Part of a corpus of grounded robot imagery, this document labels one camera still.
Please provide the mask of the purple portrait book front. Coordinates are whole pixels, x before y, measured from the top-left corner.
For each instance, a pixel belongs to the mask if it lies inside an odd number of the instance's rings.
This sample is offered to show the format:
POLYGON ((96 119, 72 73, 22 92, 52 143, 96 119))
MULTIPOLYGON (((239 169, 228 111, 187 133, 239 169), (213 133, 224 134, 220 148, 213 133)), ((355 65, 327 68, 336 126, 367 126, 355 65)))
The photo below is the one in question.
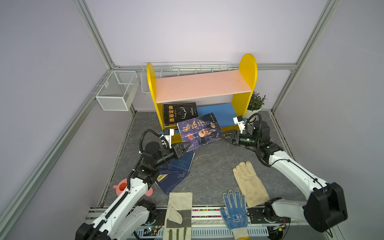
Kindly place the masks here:
POLYGON ((177 123, 183 143, 191 143, 188 152, 194 151, 221 138, 223 133, 214 113, 177 123))

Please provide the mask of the black book gold lettering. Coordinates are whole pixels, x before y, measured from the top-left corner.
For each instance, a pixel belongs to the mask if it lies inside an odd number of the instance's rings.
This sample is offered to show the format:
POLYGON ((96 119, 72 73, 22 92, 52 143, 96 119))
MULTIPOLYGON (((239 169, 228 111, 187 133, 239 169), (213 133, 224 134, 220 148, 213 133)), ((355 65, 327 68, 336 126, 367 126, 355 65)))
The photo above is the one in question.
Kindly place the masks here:
POLYGON ((165 128, 176 128, 177 123, 198 116, 196 103, 163 104, 165 128))

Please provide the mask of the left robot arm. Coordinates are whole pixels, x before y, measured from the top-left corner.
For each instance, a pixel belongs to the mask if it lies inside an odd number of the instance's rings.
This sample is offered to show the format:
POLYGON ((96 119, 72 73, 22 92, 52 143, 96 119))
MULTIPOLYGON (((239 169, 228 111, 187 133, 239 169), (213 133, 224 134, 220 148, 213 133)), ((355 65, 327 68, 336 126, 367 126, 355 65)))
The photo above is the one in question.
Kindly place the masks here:
POLYGON ((159 168, 181 159, 191 143, 171 144, 165 135, 145 130, 139 142, 140 158, 127 177, 127 187, 91 224, 76 231, 77 240, 126 240, 141 225, 156 221, 156 204, 142 197, 156 182, 159 168))

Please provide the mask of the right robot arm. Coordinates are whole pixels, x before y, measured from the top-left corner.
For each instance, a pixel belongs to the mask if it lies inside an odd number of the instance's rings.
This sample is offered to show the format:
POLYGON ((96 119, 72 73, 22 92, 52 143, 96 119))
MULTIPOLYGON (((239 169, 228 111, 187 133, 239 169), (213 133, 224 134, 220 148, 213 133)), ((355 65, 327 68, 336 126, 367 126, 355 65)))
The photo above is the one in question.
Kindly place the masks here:
POLYGON ((264 204, 264 218, 273 223, 278 218, 307 222, 314 230, 323 233, 348 219, 343 188, 328 183, 310 173, 278 144, 270 140, 270 128, 260 114, 253 114, 254 121, 235 117, 239 130, 230 130, 220 137, 234 146, 244 146, 255 153, 257 160, 267 168, 274 168, 290 180, 305 196, 305 201, 288 201, 269 198, 266 188, 250 162, 241 162, 233 173, 245 196, 248 208, 264 204))

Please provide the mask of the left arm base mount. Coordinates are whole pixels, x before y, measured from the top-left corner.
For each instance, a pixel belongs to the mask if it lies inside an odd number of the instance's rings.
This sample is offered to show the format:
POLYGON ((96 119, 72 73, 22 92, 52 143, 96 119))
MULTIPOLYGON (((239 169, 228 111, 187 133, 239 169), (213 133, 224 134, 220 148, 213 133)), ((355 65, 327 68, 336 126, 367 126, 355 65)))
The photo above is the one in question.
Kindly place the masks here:
POLYGON ((161 240, 164 234, 164 221, 166 217, 166 209, 157 209, 154 221, 141 225, 132 234, 132 239, 136 240, 136 235, 141 240, 161 240))

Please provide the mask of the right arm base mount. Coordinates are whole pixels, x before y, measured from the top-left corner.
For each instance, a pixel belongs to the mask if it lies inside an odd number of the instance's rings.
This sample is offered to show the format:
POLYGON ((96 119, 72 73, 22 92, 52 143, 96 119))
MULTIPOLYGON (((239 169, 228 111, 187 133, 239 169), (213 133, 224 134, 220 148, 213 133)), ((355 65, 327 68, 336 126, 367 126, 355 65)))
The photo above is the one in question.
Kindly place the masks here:
POLYGON ((252 224, 283 224, 290 223, 290 218, 278 217, 272 208, 272 203, 282 198, 277 197, 268 200, 264 205, 249 208, 247 216, 252 224))

